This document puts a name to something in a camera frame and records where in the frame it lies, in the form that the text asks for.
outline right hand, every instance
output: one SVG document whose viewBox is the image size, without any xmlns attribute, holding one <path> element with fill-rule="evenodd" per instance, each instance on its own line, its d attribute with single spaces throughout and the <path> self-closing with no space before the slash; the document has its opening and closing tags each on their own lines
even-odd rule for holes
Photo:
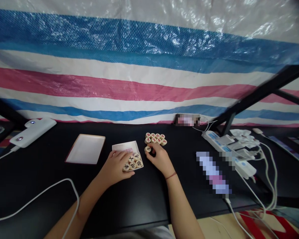
<svg viewBox="0 0 299 239">
<path fill-rule="evenodd" d="M 145 152 L 146 157 L 162 172 L 165 178 L 168 178 L 175 173 L 173 164 L 169 159 L 166 150 L 163 149 L 162 146 L 157 143 L 149 143 L 147 146 L 152 148 L 153 153 L 156 152 L 156 156 L 153 157 L 148 152 Z"/>
</svg>

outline stack of chess pieces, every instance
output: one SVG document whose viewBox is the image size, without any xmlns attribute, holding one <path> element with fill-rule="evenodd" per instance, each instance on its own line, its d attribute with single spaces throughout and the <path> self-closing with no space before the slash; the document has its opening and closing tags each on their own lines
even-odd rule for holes
<svg viewBox="0 0 299 239">
<path fill-rule="evenodd" d="M 143 167 L 142 158 L 139 153 L 131 155 L 128 162 L 124 165 L 123 171 L 128 172 Z"/>
<path fill-rule="evenodd" d="M 167 140 L 165 139 L 164 134 L 146 133 L 145 134 L 145 143 L 146 144 L 158 143 L 158 144 L 164 146 L 165 144 L 167 144 Z M 150 152 L 151 148 L 147 146 L 147 147 L 145 147 L 144 151 L 145 152 Z"/>
</svg>

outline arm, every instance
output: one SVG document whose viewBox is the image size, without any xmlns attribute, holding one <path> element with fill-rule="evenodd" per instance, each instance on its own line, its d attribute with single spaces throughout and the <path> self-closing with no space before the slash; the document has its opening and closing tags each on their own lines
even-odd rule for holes
<svg viewBox="0 0 299 239">
<path fill-rule="evenodd" d="M 110 152 L 108 159 L 102 167 L 99 174 L 93 179 L 87 189 L 80 197 L 79 209 L 67 232 L 66 239 L 80 238 L 84 225 L 98 199 L 102 196 L 106 189 L 111 185 L 130 178 L 135 172 L 124 173 L 122 171 L 124 164 L 128 161 L 128 157 L 132 153 L 127 152 Z M 45 236 L 45 239 L 62 238 L 76 208 L 75 202 L 72 207 L 61 217 L 51 231 Z"/>
<path fill-rule="evenodd" d="M 202 238 L 204 234 L 196 220 L 192 208 L 190 207 L 182 185 L 175 173 L 173 164 L 169 159 L 167 152 L 156 143 L 150 143 L 148 146 L 153 148 L 156 156 L 152 157 L 146 152 L 147 158 L 162 172 L 166 178 L 169 196 L 170 217 L 173 230 L 177 239 Z"/>
</svg>

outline left hand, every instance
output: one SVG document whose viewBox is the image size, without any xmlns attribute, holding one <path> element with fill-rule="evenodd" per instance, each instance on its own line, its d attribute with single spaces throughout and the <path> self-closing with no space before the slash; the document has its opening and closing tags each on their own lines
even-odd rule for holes
<svg viewBox="0 0 299 239">
<path fill-rule="evenodd" d="M 128 158 L 131 155 L 133 155 L 133 153 L 127 151 L 110 152 L 109 157 L 96 178 L 107 188 L 123 179 L 130 178 L 135 172 L 123 172 L 123 166 L 128 162 Z"/>
</svg>

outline hand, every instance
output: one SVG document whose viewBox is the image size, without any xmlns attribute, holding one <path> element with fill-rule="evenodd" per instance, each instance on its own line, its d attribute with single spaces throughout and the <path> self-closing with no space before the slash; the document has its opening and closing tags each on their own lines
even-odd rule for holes
<svg viewBox="0 0 299 239">
<path fill-rule="evenodd" d="M 117 182 L 128 179 L 135 174 L 134 171 L 123 172 L 123 166 L 133 153 L 127 151 L 112 151 L 95 179 L 100 180 L 108 188 Z"/>
<path fill-rule="evenodd" d="M 162 172 L 165 178 L 168 178 L 175 173 L 173 164 L 169 159 L 166 150 L 163 149 L 162 146 L 157 143 L 149 143 L 147 146 L 152 148 L 153 153 L 156 152 L 156 156 L 153 157 L 148 152 L 145 152 L 146 157 Z"/>
</svg>

